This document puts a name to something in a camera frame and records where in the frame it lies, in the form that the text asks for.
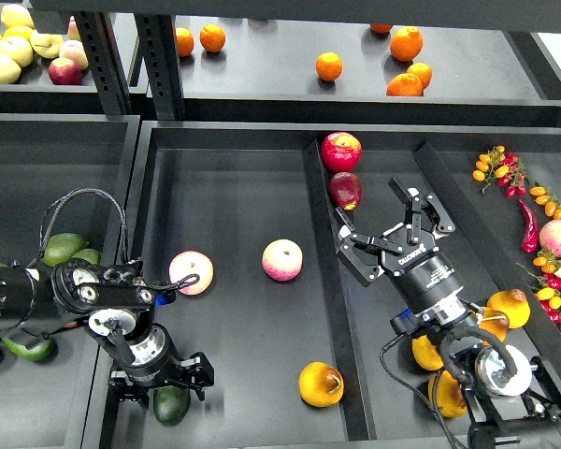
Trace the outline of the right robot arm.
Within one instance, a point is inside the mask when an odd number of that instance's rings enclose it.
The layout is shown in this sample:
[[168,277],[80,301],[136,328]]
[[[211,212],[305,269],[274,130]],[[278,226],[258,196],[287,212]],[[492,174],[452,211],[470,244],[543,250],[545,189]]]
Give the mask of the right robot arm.
[[[337,207],[337,255],[363,286],[390,278],[407,308],[391,319],[395,337],[380,359],[406,338],[426,336],[442,367],[419,397],[452,448],[561,448],[561,387],[540,357],[527,358],[481,324],[482,308],[460,297],[464,288],[438,239],[455,230],[433,194],[421,195],[392,178],[389,185],[405,208],[403,222],[370,237],[356,231]],[[439,392],[461,394],[470,426],[461,443],[447,428]]]

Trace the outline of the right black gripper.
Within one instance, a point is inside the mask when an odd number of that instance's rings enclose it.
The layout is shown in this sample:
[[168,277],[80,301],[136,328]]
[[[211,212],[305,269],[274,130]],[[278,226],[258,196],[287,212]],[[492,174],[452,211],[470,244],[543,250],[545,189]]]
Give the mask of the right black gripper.
[[434,193],[422,195],[396,177],[388,184],[405,207],[403,222],[387,231],[386,237],[366,236],[355,230],[345,210],[335,207],[339,260],[363,286],[385,271],[416,317],[427,315],[438,323],[459,321],[466,314],[458,298],[463,284],[437,245],[454,232],[453,220]]

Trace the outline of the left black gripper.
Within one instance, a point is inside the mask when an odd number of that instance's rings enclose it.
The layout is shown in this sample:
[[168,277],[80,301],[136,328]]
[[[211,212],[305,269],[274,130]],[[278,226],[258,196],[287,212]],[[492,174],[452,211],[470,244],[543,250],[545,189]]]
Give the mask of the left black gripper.
[[152,325],[147,337],[129,348],[135,360],[119,361],[123,371],[113,370],[108,377],[108,392],[116,403],[129,400],[148,408],[150,388],[168,385],[189,388],[204,401],[205,390],[214,386],[214,368],[207,356],[197,352],[181,358],[162,325]]

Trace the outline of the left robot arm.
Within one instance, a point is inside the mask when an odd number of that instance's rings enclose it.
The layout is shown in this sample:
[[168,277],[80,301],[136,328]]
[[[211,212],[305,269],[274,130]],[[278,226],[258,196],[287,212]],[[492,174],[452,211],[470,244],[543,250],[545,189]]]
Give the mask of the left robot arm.
[[0,337],[31,349],[51,336],[84,329],[108,353],[115,371],[117,399],[144,401],[151,389],[175,386],[198,399],[214,384],[214,368],[197,352],[181,358],[164,326],[155,323],[157,303],[199,282],[192,271],[170,284],[148,284],[142,262],[127,249],[125,212],[119,215],[118,257],[111,266],[72,258],[50,267],[42,262],[51,230],[65,204],[85,189],[75,189],[47,209],[35,258],[26,265],[0,267]]

